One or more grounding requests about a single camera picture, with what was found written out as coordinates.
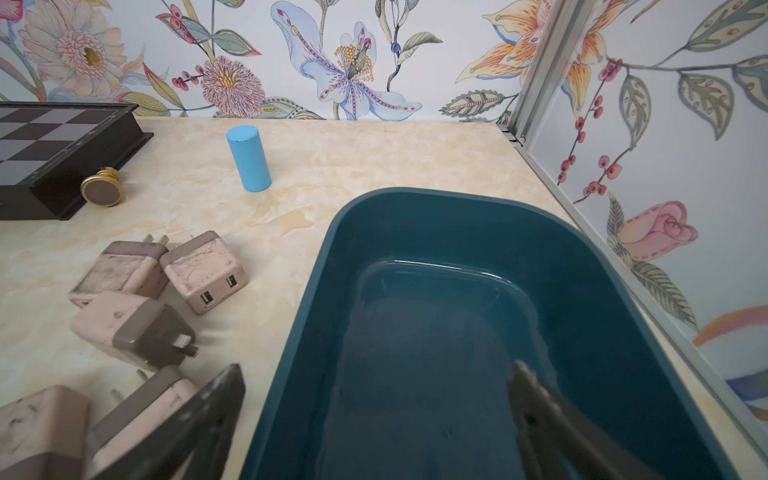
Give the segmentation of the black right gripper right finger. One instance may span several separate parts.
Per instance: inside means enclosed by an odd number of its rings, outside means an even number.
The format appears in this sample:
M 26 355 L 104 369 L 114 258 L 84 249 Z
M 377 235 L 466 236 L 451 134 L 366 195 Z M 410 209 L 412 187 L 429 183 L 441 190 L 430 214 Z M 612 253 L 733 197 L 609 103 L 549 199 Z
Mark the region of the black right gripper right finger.
M 658 479 L 660 475 L 615 442 L 520 360 L 508 401 L 527 479 Z

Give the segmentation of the pink plug with USB ports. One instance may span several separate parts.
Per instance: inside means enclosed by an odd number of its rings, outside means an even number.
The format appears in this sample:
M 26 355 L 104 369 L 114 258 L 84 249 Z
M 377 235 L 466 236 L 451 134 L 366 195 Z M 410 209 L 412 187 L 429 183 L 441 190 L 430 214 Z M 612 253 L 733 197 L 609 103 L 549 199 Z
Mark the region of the pink plug with USB ports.
M 215 232 L 204 232 L 164 253 L 160 265 L 189 308 L 203 315 L 243 289 L 241 262 Z

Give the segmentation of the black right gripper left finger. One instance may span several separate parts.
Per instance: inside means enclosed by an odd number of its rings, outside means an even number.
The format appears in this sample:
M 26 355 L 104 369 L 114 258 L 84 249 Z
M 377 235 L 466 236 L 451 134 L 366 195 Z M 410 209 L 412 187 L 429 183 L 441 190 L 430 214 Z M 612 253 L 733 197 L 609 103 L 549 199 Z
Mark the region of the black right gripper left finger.
M 245 396 L 241 367 L 225 367 L 94 479 L 219 479 Z

